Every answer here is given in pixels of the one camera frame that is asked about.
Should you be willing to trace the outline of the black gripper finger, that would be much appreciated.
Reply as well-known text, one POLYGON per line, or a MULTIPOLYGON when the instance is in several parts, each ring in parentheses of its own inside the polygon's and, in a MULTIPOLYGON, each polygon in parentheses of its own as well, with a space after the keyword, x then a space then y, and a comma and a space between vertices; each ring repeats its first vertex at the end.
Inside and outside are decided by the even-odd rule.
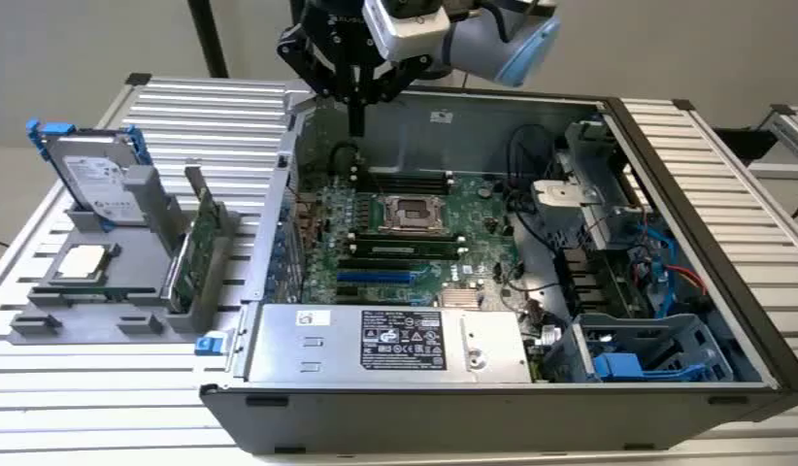
POLYGON ((357 135, 357 97, 352 69, 341 62, 331 69, 309 49, 311 43, 301 26, 289 27, 281 34, 276 52, 297 77, 308 84, 319 97, 332 97, 347 108, 347 130, 357 135))
POLYGON ((403 59, 377 78, 375 67, 360 68, 356 91, 356 135, 365 132, 365 107, 389 102, 411 85, 432 64, 428 54, 403 59))

